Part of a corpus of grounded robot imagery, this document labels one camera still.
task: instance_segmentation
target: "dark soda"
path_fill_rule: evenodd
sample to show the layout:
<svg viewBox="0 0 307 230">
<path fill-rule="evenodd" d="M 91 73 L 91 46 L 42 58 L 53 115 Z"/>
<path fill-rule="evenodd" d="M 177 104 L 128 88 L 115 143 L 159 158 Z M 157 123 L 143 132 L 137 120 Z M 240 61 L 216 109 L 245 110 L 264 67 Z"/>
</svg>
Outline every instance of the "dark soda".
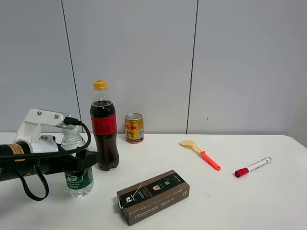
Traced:
<svg viewBox="0 0 307 230">
<path fill-rule="evenodd" d="M 103 171 L 109 171 L 116 168 L 119 162 L 119 154 L 116 146 L 116 115 L 113 103 L 104 94 L 95 97 L 91 106 L 91 119 L 93 133 L 96 140 L 98 156 L 98 166 Z"/>
</svg>

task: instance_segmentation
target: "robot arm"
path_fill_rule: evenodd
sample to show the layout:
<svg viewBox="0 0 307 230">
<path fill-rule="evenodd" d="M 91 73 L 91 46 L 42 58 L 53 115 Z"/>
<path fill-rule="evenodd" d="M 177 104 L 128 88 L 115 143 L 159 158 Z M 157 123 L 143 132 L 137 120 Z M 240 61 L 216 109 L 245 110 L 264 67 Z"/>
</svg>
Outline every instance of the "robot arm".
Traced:
<svg viewBox="0 0 307 230">
<path fill-rule="evenodd" d="M 80 125 L 85 129 L 88 140 L 80 148 L 64 150 L 56 143 L 55 137 L 41 135 L 42 125 L 68 129 Z M 82 176 L 89 167 L 97 163 L 97 152 L 86 149 L 90 142 L 88 128 L 78 119 L 65 113 L 31 109 L 13 144 L 0 145 L 0 181 L 19 177 L 30 198 L 43 200 L 49 192 L 43 174 L 73 171 L 75 176 Z M 41 179 L 46 191 L 45 197 L 37 197 L 28 189 L 24 177 L 33 174 Z"/>
</svg>

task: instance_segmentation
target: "cardboard box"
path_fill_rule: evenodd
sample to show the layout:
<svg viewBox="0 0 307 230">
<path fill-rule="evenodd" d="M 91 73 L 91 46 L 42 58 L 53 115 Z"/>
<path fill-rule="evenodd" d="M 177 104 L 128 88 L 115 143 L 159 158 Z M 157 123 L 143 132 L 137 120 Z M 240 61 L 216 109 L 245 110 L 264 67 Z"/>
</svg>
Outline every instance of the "cardboard box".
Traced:
<svg viewBox="0 0 307 230">
<path fill-rule="evenodd" d="M 117 192 L 118 204 L 128 224 L 135 224 L 189 196 L 190 186 L 168 171 Z"/>
</svg>

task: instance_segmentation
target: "black strap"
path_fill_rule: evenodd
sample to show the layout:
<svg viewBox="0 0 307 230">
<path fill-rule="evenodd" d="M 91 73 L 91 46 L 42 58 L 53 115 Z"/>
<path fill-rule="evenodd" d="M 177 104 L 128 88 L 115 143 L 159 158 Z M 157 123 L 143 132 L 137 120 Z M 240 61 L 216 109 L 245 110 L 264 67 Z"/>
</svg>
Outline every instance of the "black strap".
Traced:
<svg viewBox="0 0 307 230">
<path fill-rule="evenodd" d="M 20 174 L 20 172 L 18 172 L 17 170 L 13 169 L 13 168 L 6 168 L 6 169 L 3 169 L 3 170 L 6 170 L 10 173 L 13 173 L 15 175 L 17 175 L 21 182 L 23 183 L 23 187 L 24 187 L 24 192 L 27 194 L 28 197 L 30 197 L 31 199 L 33 200 L 36 200 L 36 201 L 41 201 L 43 199 L 45 199 L 48 194 L 49 194 L 49 187 L 48 187 L 48 183 L 47 183 L 47 180 L 45 179 L 44 175 L 42 174 L 42 172 L 40 171 L 39 169 L 39 161 L 37 161 L 37 163 L 34 165 L 34 170 L 38 176 L 38 178 L 41 180 L 43 186 L 44 186 L 44 189 L 45 189 L 45 196 L 44 197 L 37 197 L 35 196 L 29 189 L 25 179 L 24 179 L 24 176 L 22 176 Z"/>
</svg>

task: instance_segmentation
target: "gold can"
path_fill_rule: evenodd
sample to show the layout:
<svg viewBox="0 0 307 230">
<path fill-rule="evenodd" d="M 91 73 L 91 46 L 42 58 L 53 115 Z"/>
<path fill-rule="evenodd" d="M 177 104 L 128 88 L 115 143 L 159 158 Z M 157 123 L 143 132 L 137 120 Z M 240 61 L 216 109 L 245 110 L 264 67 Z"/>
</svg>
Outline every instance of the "gold can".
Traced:
<svg viewBox="0 0 307 230">
<path fill-rule="evenodd" d="M 133 113 L 126 115 L 126 141 L 131 144 L 141 143 L 144 140 L 143 116 Z"/>
</svg>

